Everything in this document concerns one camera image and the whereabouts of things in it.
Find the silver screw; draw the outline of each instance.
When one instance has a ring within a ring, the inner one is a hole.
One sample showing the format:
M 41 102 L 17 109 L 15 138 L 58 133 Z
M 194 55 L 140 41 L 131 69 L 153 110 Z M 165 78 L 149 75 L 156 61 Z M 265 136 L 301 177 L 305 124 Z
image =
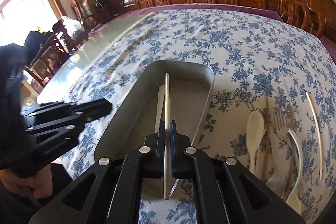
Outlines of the silver screw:
M 108 164 L 110 163 L 110 160 L 109 160 L 108 158 L 101 158 L 101 159 L 98 161 L 98 163 L 99 163 L 100 165 L 105 166 L 105 165 L 108 165 Z
M 73 124 L 67 124 L 67 126 L 65 127 L 66 130 L 72 130 L 74 128 L 75 126 Z
M 237 160 L 235 158 L 227 158 L 225 162 L 226 162 L 227 165 L 232 165 L 233 166 L 233 165 L 236 165 Z
M 148 146 L 142 146 L 139 148 L 140 153 L 148 153 L 151 149 Z
M 190 146 L 190 147 L 187 147 L 185 149 L 185 152 L 188 153 L 188 154 L 195 154 L 196 153 L 196 149 L 193 148 L 192 146 Z

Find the metal fork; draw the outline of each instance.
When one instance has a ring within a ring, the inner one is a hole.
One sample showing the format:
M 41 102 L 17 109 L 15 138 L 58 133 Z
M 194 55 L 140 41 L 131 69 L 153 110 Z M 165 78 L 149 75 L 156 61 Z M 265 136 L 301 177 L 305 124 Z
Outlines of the metal fork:
M 288 174 L 289 170 L 284 172 L 283 167 L 280 165 L 279 160 L 282 157 L 282 153 L 279 150 L 279 139 L 286 140 L 287 127 L 283 117 L 281 109 L 274 108 L 273 120 L 271 122 L 274 131 L 270 132 L 270 142 L 273 157 L 274 173 L 270 179 L 266 182 L 266 185 L 279 197 L 283 197 L 286 190 L 286 177 L 283 174 Z

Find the blue floral pattern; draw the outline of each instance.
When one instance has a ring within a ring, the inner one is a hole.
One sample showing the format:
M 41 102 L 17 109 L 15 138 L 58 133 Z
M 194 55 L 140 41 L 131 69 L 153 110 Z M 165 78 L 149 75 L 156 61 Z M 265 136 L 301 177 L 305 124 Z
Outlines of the blue floral pattern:
M 273 19 L 227 10 L 166 10 L 145 16 L 111 43 L 71 87 L 66 101 L 106 98 L 112 113 L 86 125 L 80 144 L 62 162 L 73 178 L 93 164 L 93 152 L 119 105 L 147 65 L 179 60 L 209 66 L 215 73 L 214 92 L 195 145 L 208 155 L 235 156 L 249 165 L 246 122 L 252 110 L 295 111 L 295 127 L 304 153 L 306 195 L 302 216 L 312 223 L 336 188 L 336 66 L 314 36 Z M 307 101 L 312 98 L 322 139 L 323 179 L 319 180 L 316 125 Z M 279 141 L 281 157 L 290 164 L 288 145 Z M 273 166 L 268 166 L 268 177 Z M 169 201 L 143 201 L 139 223 L 196 223 L 192 186 L 183 181 Z

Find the gray tray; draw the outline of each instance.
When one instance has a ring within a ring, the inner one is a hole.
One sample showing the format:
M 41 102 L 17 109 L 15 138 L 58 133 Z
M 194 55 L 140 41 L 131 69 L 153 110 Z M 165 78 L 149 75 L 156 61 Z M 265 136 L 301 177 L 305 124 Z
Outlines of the gray tray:
M 171 120 L 176 121 L 178 133 L 187 135 L 192 144 L 198 143 L 210 106 L 214 73 L 202 64 L 160 60 L 146 68 L 113 116 L 96 146 L 96 161 L 125 157 L 155 132 L 158 91 L 165 84 L 165 73 L 169 73 Z

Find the white plastic bag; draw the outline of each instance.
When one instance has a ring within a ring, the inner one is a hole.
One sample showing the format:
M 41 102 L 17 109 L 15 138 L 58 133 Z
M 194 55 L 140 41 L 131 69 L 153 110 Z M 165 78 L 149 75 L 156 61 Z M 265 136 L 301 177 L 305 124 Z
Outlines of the white plastic bag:
M 73 40 L 76 40 L 76 38 L 80 37 L 83 33 L 85 33 L 84 27 L 79 21 L 65 16 L 62 16 L 62 19 L 63 25 L 65 26 L 65 29 L 67 29 L 68 35 Z

